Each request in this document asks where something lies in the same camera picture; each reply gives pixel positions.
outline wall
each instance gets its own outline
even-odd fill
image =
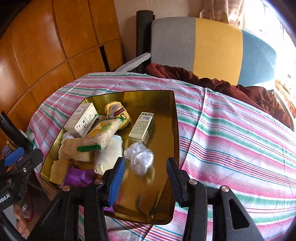
[[[203,0],[114,0],[126,61],[136,57],[136,12],[151,10],[155,18],[196,17]]]
[[[113,0],[33,0],[0,39],[0,112],[26,130],[57,89],[122,64]]]

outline person's foot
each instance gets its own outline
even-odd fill
[[[30,231],[27,227],[26,221],[24,219],[24,216],[22,214],[22,209],[19,207],[19,205],[14,204],[13,205],[13,212],[15,214],[15,217],[17,218],[17,230],[22,235],[23,238],[26,238],[29,236]]]

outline silver bolt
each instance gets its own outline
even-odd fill
[[[63,190],[64,192],[68,192],[70,189],[71,189],[71,188],[70,188],[70,186],[68,186],[68,185],[66,185],[66,186],[64,186],[64,187],[62,188],[62,190]]]
[[[188,182],[191,185],[196,185],[197,184],[197,181],[195,179],[190,179]]]
[[[101,185],[101,184],[103,184],[103,179],[96,179],[95,181],[94,181],[94,183],[96,184],[96,185]]]
[[[229,187],[227,187],[227,186],[222,186],[222,187],[221,187],[221,190],[222,190],[223,192],[229,192]]]

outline table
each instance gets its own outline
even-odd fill
[[[131,90],[173,90],[179,138],[179,168],[207,186],[229,186],[265,240],[279,240],[296,211],[294,132],[253,106],[178,80],[136,73],[91,73],[60,88],[39,107],[28,130],[44,156],[80,102],[89,96]],[[40,180],[50,199],[56,192]],[[83,208],[79,218],[84,240]],[[106,217],[110,240],[182,240],[187,209],[176,204],[167,225],[143,225]],[[208,210],[207,240],[213,212]]]

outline wooden wardrobe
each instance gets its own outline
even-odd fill
[[[32,0],[0,39],[0,112],[25,131],[56,90],[122,64],[113,0]]]

